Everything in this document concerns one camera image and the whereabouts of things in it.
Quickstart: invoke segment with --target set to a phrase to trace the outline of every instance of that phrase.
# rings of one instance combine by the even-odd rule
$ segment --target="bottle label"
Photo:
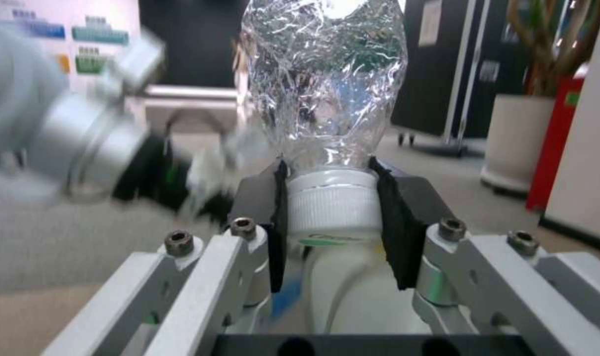
[[[308,238],[300,239],[298,243],[306,246],[336,246],[349,243],[364,242],[364,239],[350,236],[332,236],[326,234],[310,234]]]

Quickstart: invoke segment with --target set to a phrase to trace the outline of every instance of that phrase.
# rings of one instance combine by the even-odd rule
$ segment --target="white wall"
[[[600,33],[546,217],[600,236]]]

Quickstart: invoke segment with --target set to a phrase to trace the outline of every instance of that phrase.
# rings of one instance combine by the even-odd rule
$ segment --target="plant pot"
[[[555,99],[528,95],[496,96],[487,137],[484,183],[526,194],[530,190]]]

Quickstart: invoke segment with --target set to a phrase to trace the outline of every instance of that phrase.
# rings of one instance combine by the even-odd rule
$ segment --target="clear plastic bottle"
[[[243,16],[255,115],[289,164],[289,236],[381,235],[368,160],[405,75],[397,0],[252,0]]]

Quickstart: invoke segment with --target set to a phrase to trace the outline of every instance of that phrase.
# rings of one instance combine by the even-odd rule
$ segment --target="screw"
[[[231,222],[230,231],[234,236],[240,236],[247,241],[252,241],[256,237],[256,223],[248,217],[239,217]]]
[[[511,231],[506,236],[506,242],[520,255],[531,257],[537,253],[539,241],[526,231]]]
[[[194,241],[191,233],[176,230],[168,234],[164,239],[166,252],[175,257],[183,257],[194,250]]]
[[[467,226],[454,218],[442,218],[438,225],[438,234],[447,241],[458,242],[463,239]]]

